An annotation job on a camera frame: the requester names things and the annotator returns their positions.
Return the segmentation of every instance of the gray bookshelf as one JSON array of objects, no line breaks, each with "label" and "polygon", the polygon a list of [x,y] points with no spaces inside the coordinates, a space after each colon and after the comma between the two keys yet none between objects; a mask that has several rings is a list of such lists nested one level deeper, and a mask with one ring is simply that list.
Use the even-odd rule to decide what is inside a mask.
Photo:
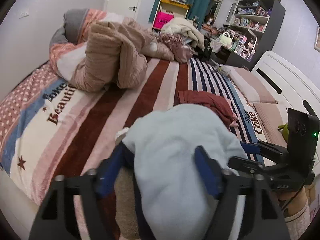
[{"label": "gray bookshelf", "polygon": [[[254,2],[259,2],[258,6],[252,6]],[[268,17],[258,15],[260,7],[263,8],[265,11],[268,11],[271,8],[270,16]],[[250,8],[252,10],[255,10],[255,14],[237,14],[238,8]],[[229,28],[241,32],[243,34],[245,34],[248,31],[248,29],[252,30],[252,32],[258,38],[258,45],[255,47],[255,54],[253,55],[251,61],[248,61],[242,58],[241,56],[237,55],[236,53],[231,52],[230,56],[226,61],[226,65],[237,67],[245,66],[249,70],[252,70],[261,58],[261,56],[266,51],[272,50],[284,19],[285,9],[278,0],[242,0],[238,2],[234,13],[235,14],[233,14],[230,21],[231,24],[228,25]],[[266,25],[266,27],[264,28],[264,30],[258,31],[248,26],[236,26],[233,24],[236,18],[245,18],[251,20],[252,22],[259,22],[259,24]]]}]

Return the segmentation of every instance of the striped pillow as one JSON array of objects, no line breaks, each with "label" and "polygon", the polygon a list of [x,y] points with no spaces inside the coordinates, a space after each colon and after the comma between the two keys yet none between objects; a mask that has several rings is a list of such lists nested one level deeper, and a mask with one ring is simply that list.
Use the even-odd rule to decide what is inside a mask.
[{"label": "striped pillow", "polygon": [[288,122],[288,113],[284,104],[254,103],[262,130],[269,143],[287,147],[278,126]]},{"label": "striped pillow", "polygon": [[246,97],[248,103],[277,103],[266,87],[252,73],[244,68],[225,67],[229,69],[230,78]]}]

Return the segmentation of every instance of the black cable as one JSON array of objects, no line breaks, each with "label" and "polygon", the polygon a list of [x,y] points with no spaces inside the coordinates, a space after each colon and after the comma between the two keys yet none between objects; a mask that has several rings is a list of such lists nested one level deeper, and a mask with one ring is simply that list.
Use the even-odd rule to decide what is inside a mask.
[{"label": "black cable", "polygon": [[304,183],[305,181],[302,183],[302,186],[300,187],[300,189],[297,191],[297,193],[292,197],[290,198],[289,202],[287,204],[285,204],[282,208],[281,208],[281,211],[283,211],[293,200],[294,198],[300,193],[300,191],[303,189],[304,187]]}]

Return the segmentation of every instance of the headboard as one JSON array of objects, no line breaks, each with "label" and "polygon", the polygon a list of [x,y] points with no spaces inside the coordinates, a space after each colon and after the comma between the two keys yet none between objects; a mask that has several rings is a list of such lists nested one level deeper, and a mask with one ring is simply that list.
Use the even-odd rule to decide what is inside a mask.
[{"label": "headboard", "polygon": [[[294,65],[272,51],[263,54],[251,71],[287,108],[320,118],[320,90]],[[320,174],[320,137],[316,148],[315,175]]]}]

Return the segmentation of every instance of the folded red cloth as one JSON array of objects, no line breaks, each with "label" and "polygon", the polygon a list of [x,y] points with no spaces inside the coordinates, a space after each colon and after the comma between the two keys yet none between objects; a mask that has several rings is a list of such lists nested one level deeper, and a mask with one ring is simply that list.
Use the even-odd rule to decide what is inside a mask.
[{"label": "folded red cloth", "polygon": [[181,104],[196,104],[210,108],[220,117],[224,125],[229,128],[234,121],[233,112],[227,100],[223,97],[205,91],[178,91]]}]

